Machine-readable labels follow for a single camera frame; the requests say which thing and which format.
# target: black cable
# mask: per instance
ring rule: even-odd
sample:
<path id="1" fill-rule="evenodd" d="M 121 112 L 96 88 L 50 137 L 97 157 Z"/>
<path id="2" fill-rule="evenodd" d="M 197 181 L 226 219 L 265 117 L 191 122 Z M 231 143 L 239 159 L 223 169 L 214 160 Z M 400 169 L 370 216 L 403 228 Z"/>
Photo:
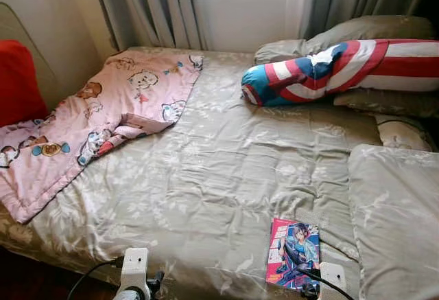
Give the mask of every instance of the black cable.
<path id="1" fill-rule="evenodd" d="M 73 285 L 73 287 L 71 288 L 69 295 L 67 295 L 67 300 L 71 300 L 71 297 L 73 295 L 73 293 L 75 292 L 76 288 L 78 287 L 78 285 L 81 284 L 81 282 L 84 280 L 84 278 L 86 278 L 87 276 L 89 276 L 93 271 L 95 271 L 96 269 L 98 269 L 99 267 L 105 266 L 107 264 L 112 264 L 115 265 L 117 268 L 121 268 L 123 265 L 123 257 L 118 257 L 117 259 L 111 260 L 111 261 L 107 261 L 107 262 L 102 262 L 96 266 L 94 266 L 92 269 L 90 269 L 89 271 L 87 271 L 83 276 L 81 276 L 81 278 L 78 279 L 78 281 L 76 282 L 75 285 Z"/>
<path id="2" fill-rule="evenodd" d="M 308 277 L 310 277 L 310 278 L 312 278 L 312 279 L 315 279 L 316 281 L 321 281 L 322 283 L 326 284 L 327 286 L 329 286 L 329 287 L 333 288 L 334 290 L 340 292 L 340 293 L 341 293 L 342 295 L 344 295 L 347 299 L 349 299 L 349 300 L 354 300 L 350 295 L 348 295 L 346 292 L 344 292 L 341 288 L 339 288 L 338 286 L 335 286 L 334 284 L 328 282 L 327 280 L 325 280 L 325 279 L 323 279 L 323 278 L 321 278 L 321 277 L 319 277 L 319 276 L 317 276 L 317 275 L 314 275 L 314 274 L 308 273 L 308 272 L 307 272 L 306 270 L 304 270 L 304 269 L 297 268 L 297 271 L 300 271 L 302 274 L 305 274 L 306 276 L 308 276 Z"/>

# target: red cushion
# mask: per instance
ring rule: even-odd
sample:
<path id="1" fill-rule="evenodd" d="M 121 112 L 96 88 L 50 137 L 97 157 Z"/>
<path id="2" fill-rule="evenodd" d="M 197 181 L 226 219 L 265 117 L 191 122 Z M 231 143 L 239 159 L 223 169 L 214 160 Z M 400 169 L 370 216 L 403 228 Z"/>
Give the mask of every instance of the red cushion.
<path id="1" fill-rule="evenodd" d="M 0 127 L 46 115 L 29 50 L 18 41 L 0 41 Z"/>

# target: body pillow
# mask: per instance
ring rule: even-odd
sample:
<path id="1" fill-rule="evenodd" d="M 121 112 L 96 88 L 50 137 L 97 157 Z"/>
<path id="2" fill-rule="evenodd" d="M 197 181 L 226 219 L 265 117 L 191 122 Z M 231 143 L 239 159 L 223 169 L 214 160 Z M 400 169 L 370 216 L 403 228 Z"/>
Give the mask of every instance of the body pillow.
<path id="1" fill-rule="evenodd" d="M 316 55 L 251 67 L 244 96 L 259 106 L 310 102 L 350 88 L 439 89 L 439 41 L 346 41 Z"/>

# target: white wall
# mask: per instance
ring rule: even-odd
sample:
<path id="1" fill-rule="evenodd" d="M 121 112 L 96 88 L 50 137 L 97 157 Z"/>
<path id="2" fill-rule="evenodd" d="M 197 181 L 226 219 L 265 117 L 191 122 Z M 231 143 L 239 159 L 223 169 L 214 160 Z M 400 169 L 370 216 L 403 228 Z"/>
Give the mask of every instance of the white wall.
<path id="1" fill-rule="evenodd" d="M 287 0 L 197 0 L 209 49 L 254 52 L 289 37 Z"/>
<path id="2" fill-rule="evenodd" d="M 97 0 L 0 1 L 19 16 L 54 72 L 51 90 L 58 101 L 77 91 L 113 51 Z"/>

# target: mattress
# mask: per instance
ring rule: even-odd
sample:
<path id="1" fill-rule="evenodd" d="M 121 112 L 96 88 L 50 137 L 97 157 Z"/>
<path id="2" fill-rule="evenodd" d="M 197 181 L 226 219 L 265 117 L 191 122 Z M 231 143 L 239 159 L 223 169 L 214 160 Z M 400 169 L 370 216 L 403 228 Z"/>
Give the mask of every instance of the mattress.
<path id="1" fill-rule="evenodd" d="M 322 261 L 343 265 L 357 297 L 347 161 L 356 145 L 380 144 L 375 120 L 322 104 L 253 106 L 241 97 L 252 54 L 192 53 L 204 70 L 173 128 L 92 162 L 27 225 L 1 207 L 0 244 L 78 272 L 146 246 L 165 299 L 291 299 L 265 283 L 270 223 L 302 220 L 319 226 Z"/>

